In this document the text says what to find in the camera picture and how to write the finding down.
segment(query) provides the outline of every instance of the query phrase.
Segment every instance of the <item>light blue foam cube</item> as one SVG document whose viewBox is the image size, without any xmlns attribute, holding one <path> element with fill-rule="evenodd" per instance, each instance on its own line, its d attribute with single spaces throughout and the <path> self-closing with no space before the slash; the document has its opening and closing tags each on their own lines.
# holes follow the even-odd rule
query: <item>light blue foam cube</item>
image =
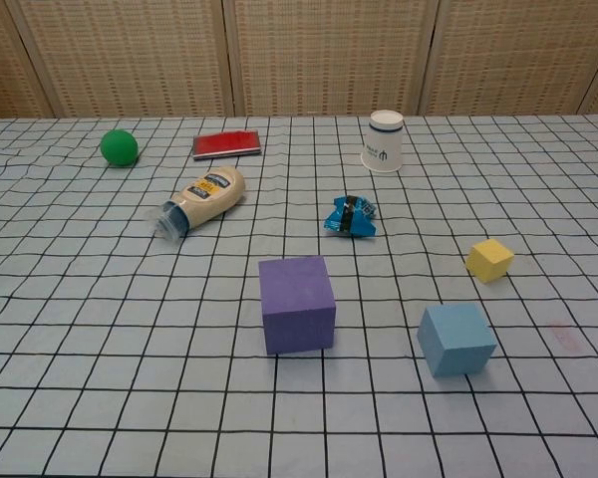
<svg viewBox="0 0 598 478">
<path fill-rule="evenodd" d="M 481 371 L 496 348 L 476 304 L 428 306 L 417 339 L 433 376 Z"/>
</svg>

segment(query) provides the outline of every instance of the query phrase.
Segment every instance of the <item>purple foam cube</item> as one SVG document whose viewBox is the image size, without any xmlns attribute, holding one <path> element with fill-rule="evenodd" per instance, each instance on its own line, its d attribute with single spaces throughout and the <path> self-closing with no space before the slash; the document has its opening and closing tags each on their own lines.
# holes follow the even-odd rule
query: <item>purple foam cube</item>
<svg viewBox="0 0 598 478">
<path fill-rule="evenodd" d="M 269 354 L 332 346 L 336 305 L 323 257 L 262 261 L 259 288 Z"/>
</svg>

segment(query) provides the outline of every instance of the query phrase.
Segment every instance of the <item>bottle label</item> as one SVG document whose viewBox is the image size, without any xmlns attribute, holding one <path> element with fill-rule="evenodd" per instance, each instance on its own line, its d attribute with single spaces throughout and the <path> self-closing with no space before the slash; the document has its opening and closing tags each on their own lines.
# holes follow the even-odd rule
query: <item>bottle label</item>
<svg viewBox="0 0 598 478">
<path fill-rule="evenodd" d="M 225 189 L 230 185 L 230 181 L 219 174 L 206 174 L 198 179 L 188 191 L 192 192 L 201 199 L 208 199 L 213 194 Z"/>
</svg>

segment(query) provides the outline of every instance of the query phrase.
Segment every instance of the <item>bottle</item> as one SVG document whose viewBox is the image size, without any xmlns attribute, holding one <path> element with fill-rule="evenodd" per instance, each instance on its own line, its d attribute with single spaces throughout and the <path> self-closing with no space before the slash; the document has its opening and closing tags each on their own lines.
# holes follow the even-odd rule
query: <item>bottle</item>
<svg viewBox="0 0 598 478">
<path fill-rule="evenodd" d="M 163 204 L 155 223 L 155 234 L 176 241 L 185 236 L 188 229 L 234 206 L 244 188 L 243 176 L 237 169 L 214 167 Z"/>
</svg>

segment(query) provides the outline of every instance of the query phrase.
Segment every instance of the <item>wicker room divider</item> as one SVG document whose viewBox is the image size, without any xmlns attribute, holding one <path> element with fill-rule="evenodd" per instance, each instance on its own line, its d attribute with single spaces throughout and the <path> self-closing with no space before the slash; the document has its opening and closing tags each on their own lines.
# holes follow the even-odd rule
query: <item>wicker room divider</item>
<svg viewBox="0 0 598 478">
<path fill-rule="evenodd" d="M 598 0 L 0 0 L 0 117 L 598 113 Z"/>
</svg>

